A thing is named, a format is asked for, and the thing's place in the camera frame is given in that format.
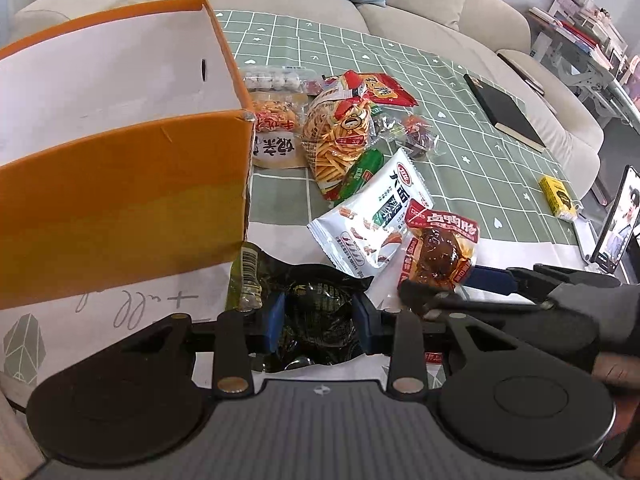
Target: phone screen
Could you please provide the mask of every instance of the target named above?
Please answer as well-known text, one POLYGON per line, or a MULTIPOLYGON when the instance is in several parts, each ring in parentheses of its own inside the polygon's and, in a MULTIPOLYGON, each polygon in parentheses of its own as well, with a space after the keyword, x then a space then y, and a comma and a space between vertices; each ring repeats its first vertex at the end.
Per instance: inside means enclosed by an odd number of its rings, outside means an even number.
POLYGON ((605 272, 612 274, 618 268, 639 214, 640 174, 633 167, 627 166, 591 257, 591 261, 596 262, 605 272))

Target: white snack bag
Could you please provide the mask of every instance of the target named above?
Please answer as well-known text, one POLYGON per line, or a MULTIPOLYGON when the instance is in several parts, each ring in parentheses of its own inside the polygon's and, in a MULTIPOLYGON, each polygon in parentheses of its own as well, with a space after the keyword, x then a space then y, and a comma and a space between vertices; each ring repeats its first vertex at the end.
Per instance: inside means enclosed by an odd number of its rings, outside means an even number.
POLYGON ((412 198, 433 207, 422 177, 399 148, 359 193, 307 227, 337 269, 356 278, 375 276, 407 234, 404 214, 412 198))

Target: green checkered tablecloth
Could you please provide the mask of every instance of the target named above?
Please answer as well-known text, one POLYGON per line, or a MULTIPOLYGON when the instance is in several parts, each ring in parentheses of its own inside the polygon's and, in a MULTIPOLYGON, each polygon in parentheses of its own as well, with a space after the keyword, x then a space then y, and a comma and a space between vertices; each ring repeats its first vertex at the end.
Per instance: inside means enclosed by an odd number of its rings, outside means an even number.
MULTIPOLYGON (((468 72, 463 66, 394 41, 289 16, 238 10, 216 16, 239 66, 393 76, 418 100, 412 111, 440 134, 436 154, 416 163, 436 208, 475 219, 483 238, 577 245, 574 231, 551 215, 538 186, 548 174, 572 193, 562 168, 548 150, 535 152, 491 126, 463 79, 468 72)), ((516 102, 524 110, 524 103, 516 102)), ((376 147, 392 153, 389 145, 376 147)), ((304 168, 256 170, 251 196, 253 222, 306 225, 329 209, 304 168)))

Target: person on phone screen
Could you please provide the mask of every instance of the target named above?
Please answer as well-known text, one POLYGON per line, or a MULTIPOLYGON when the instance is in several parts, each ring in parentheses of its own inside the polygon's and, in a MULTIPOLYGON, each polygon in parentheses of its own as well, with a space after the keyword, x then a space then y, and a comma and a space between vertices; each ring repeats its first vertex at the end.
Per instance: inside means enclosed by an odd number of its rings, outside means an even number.
POLYGON ((625 211, 624 216, 613 226, 609 239, 607 240, 606 251, 614 262, 620 256, 622 247, 624 247, 626 239, 634 228, 636 212, 640 207, 640 191, 633 188, 629 198, 628 209, 625 211))

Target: table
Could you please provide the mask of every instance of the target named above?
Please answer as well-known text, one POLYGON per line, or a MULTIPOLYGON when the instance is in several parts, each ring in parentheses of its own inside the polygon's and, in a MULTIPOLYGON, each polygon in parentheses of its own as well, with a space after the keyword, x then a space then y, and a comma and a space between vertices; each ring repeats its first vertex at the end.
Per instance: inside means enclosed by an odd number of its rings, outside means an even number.
MULTIPOLYGON (((538 187, 546 173, 570 188, 560 165, 548 151, 534 152, 489 124, 462 79, 467 72, 464 67, 413 47, 315 22, 236 10, 216 15, 240 66, 302 65, 326 75, 348 69, 384 71, 398 79, 418 99, 414 111, 442 139, 437 154, 416 167, 436 208, 478 221, 479 264, 580 266, 574 232, 550 214, 538 187)), ((394 146, 380 148, 390 156, 394 146)), ((312 218, 327 211, 328 203, 305 168, 257 170, 250 191, 250 241, 293 264, 328 261, 306 228, 312 218)), ((368 293, 374 304, 394 291, 389 284, 397 281, 398 265, 395 258, 374 280, 368 293)), ((0 362, 4 361, 5 373, 33 386, 177 310, 188 312, 194 320, 215 318, 224 309, 229 268, 230 264, 223 264, 0 311, 0 362)), ((473 290, 468 294, 490 297, 473 290)), ((203 386, 210 381, 210 359, 208 354, 196 360, 194 378, 203 386)), ((385 363, 384 356, 361 356, 329 369, 283 373, 298 378, 385 381, 385 363)), ((437 370, 432 380, 442 380, 437 370)))
POLYGON ((532 50, 534 59, 540 62, 547 56, 558 79, 580 89, 580 101, 593 99, 602 128, 613 118, 619 118, 640 134, 640 110, 615 76, 548 23, 533 14, 530 16, 543 28, 541 36, 547 38, 547 41, 540 37, 536 40, 532 50))

